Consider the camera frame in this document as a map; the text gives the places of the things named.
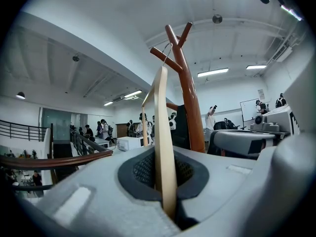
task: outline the ceiling light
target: ceiling light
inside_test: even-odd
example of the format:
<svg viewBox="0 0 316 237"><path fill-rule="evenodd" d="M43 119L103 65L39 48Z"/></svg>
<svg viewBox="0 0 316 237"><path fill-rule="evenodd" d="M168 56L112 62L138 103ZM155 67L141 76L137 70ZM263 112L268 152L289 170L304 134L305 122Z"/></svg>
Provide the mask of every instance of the ceiling light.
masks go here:
<svg viewBox="0 0 316 237"><path fill-rule="evenodd" d="M212 70L207 72L198 73L197 77L204 77L204 76L210 76L218 73L226 73L228 69L218 69L218 70Z"/></svg>
<svg viewBox="0 0 316 237"><path fill-rule="evenodd" d="M106 103L104 106L111 105L113 102Z"/></svg>
<svg viewBox="0 0 316 237"><path fill-rule="evenodd" d="M20 98L20 99L25 99L25 95L23 92L19 92L17 95L16 95L17 98Z"/></svg>
<svg viewBox="0 0 316 237"><path fill-rule="evenodd" d="M141 91L141 90L137 90L137 91L135 91L134 93L130 93L130 94L124 96L124 97L127 98L127 97L131 97L131 96L135 96L135 95L137 95L137 94L139 94L139 93L142 93L142 91Z"/></svg>
<svg viewBox="0 0 316 237"><path fill-rule="evenodd" d="M249 65L246 69L264 69L267 65Z"/></svg>
<svg viewBox="0 0 316 237"><path fill-rule="evenodd" d="M286 7L284 7L283 5L281 6L281 8L285 11L287 11L288 13L290 13L293 17L295 17L298 21L301 21L302 18L299 17L292 9L288 9Z"/></svg>

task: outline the white shirt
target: white shirt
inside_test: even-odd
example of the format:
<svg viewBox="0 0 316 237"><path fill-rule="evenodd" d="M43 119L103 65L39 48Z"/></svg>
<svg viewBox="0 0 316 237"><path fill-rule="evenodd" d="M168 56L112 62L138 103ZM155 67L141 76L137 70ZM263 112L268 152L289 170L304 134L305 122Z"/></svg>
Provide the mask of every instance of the white shirt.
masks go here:
<svg viewBox="0 0 316 237"><path fill-rule="evenodd" d="M216 123L215 118L213 116L205 115L205 123L206 123L206 128L210 130L214 130L214 125Z"/></svg>
<svg viewBox="0 0 316 237"><path fill-rule="evenodd" d="M151 133L152 133L152 130L153 130L153 128L152 128L151 123L149 123L149 122L147 121L147 134L148 134L148 135L151 134ZM138 126L137 126L136 132L142 132L142 131L143 131L143 122L140 122L140 123L138 124Z"/></svg>
<svg viewBox="0 0 316 237"><path fill-rule="evenodd" d="M101 124L102 125L102 129L103 129L103 139L105 140L106 138L109 137L109 126L108 124Z"/></svg>

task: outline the railing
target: railing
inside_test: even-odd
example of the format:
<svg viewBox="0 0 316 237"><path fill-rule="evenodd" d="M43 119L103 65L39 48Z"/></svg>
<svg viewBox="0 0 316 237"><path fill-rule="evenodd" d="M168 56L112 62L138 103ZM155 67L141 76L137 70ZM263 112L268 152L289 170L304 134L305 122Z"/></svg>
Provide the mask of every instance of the railing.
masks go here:
<svg viewBox="0 0 316 237"><path fill-rule="evenodd" d="M10 138L43 141L47 127L23 125L0 120L0 135Z"/></svg>
<svg viewBox="0 0 316 237"><path fill-rule="evenodd" d="M55 158L55 159L26 159L26 158L12 158L0 156L0 165L10 169L17 170L53 170L57 168L80 166L92 162L97 159L111 156L113 151L107 150L95 154L89 154L78 157ZM43 191L53 187L53 185L43 186L15 186L12 189L16 191Z"/></svg>
<svg viewBox="0 0 316 237"><path fill-rule="evenodd" d="M78 154L81 156L84 156L90 153L85 143L89 145L90 147L92 147L94 150L97 150L99 152L108 150L107 148L102 147L98 145L97 143L94 143L93 141L85 138L84 136L80 135L73 129L70 129L70 141L73 142L75 149L77 150Z"/></svg>

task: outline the ceiling speaker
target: ceiling speaker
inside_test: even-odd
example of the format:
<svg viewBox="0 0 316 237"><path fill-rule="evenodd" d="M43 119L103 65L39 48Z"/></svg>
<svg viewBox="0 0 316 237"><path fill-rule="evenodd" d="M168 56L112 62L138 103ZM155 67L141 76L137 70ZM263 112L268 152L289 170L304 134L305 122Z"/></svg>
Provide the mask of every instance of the ceiling speaker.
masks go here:
<svg viewBox="0 0 316 237"><path fill-rule="evenodd" d="M223 21L223 17L219 14L216 14L212 18L214 24L220 24Z"/></svg>

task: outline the air conditioner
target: air conditioner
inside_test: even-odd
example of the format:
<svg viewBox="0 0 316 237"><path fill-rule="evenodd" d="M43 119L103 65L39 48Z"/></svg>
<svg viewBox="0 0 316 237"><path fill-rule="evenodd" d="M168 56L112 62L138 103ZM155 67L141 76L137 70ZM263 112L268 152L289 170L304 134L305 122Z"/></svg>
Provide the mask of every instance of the air conditioner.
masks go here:
<svg viewBox="0 0 316 237"><path fill-rule="evenodd" d="M273 56L273 60L277 62L284 61L293 52L291 47L283 45L281 49Z"/></svg>
<svg viewBox="0 0 316 237"><path fill-rule="evenodd" d="M119 96L119 97L113 99L112 101L113 101L113 102L118 102L118 101L120 101L120 100L122 100L122 99L124 99L124 97L123 97L123 96Z"/></svg>

